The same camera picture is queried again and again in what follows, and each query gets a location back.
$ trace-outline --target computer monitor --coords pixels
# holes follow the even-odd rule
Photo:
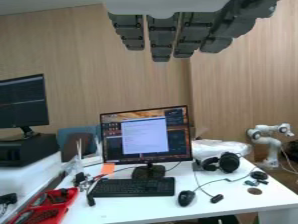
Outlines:
[[[43,75],[0,81],[0,128],[18,127],[29,137],[29,126],[47,124]]]
[[[103,162],[147,164],[135,178],[164,174],[152,163],[192,159],[186,106],[100,114],[100,129]]]

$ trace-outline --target computer tower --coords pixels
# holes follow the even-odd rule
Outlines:
[[[0,167],[21,167],[58,151],[54,134],[38,134],[29,139],[0,141]]]

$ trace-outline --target keyboard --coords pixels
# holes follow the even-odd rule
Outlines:
[[[95,198],[172,196],[174,178],[102,179],[95,183],[90,195]]]

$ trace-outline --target wooden wall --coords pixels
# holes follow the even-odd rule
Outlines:
[[[187,61],[154,63],[147,46],[127,51],[100,5],[0,17],[0,79],[38,73],[43,132],[96,124],[102,112],[188,104]]]
[[[96,124],[102,112],[188,104],[198,134],[245,141],[255,124],[298,127],[296,12],[298,1],[279,1],[223,52],[166,64],[147,46],[124,49],[100,5],[1,16],[0,79],[45,74],[41,131]]]
[[[216,55],[190,59],[195,127],[203,137],[245,140],[255,124],[289,122],[298,134],[298,1]]]

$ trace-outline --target black headphones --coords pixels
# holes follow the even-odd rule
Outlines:
[[[222,170],[224,173],[232,173],[239,167],[239,157],[231,152],[224,152],[220,158],[211,157],[200,162],[200,167],[206,171]]]

